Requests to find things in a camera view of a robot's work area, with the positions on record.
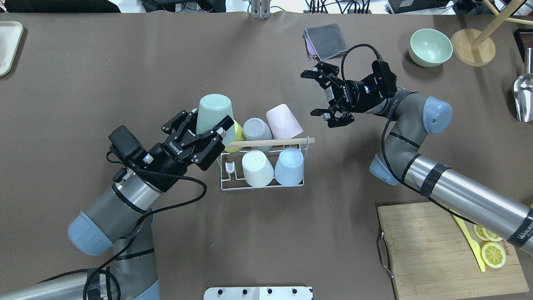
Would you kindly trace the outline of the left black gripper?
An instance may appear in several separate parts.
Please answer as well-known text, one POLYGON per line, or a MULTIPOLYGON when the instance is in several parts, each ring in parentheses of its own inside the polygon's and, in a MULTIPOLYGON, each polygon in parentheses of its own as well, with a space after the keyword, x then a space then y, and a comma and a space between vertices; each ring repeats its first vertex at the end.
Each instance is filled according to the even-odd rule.
POLYGON ((149 150, 154 158, 145 169, 148 172, 185 175, 187 167, 195 164, 206 171, 235 137, 235 123, 230 115, 198 115, 198 110, 182 110, 162 126, 168 135, 185 128, 181 140, 168 137, 163 144, 149 150))

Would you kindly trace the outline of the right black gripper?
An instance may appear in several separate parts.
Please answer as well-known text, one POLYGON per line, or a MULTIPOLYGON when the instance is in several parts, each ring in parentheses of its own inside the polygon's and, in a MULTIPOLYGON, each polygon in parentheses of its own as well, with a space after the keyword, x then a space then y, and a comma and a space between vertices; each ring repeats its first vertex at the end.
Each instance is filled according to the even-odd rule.
POLYGON ((341 80, 340 68, 330 63, 320 62, 313 70, 304 70, 300 77, 313 79, 326 92, 329 107, 314 109, 311 116, 320 116, 329 128, 345 127, 354 122, 351 113, 377 112, 376 107, 385 101, 375 80, 341 80))

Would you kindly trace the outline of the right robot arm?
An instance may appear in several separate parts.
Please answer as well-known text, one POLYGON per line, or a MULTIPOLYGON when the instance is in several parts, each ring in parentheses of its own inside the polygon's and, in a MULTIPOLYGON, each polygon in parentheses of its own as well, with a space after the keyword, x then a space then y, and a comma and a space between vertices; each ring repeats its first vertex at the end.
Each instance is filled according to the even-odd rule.
POLYGON ((451 123, 453 109, 445 101, 398 87, 383 60, 372 62, 362 80, 343 80, 341 68, 320 62, 301 73, 325 91, 328 108, 312 110, 328 127, 351 124, 354 113, 393 122, 381 135, 370 172, 390 185, 403 184, 442 208, 479 224, 529 254, 533 250, 532 209, 438 163, 419 152, 428 134, 440 134, 451 123))

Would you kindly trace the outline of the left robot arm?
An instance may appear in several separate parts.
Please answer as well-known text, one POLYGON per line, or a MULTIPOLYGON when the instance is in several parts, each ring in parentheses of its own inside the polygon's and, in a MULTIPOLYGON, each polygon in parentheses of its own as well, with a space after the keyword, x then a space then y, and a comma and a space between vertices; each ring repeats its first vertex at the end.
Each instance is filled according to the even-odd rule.
POLYGON ((159 300, 152 220, 154 203, 189 165, 207 170, 225 149, 223 139, 234 132, 234 120, 223 115, 206 132, 197 127, 198 110, 181 111, 162 126, 165 142, 146 151, 124 126, 109 139, 110 153, 122 169, 87 210, 68 227, 68 237, 82 252, 114 256, 99 267, 56 275, 26 288, 1 294, 2 300, 159 300))

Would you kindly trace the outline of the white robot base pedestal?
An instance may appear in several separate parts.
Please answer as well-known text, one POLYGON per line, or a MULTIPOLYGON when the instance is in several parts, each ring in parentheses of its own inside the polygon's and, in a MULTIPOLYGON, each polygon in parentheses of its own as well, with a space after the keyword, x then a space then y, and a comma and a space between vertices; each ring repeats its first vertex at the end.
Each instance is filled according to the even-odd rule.
POLYGON ((312 300, 311 287, 262 286, 262 287, 212 287, 204 293, 204 300, 312 300))

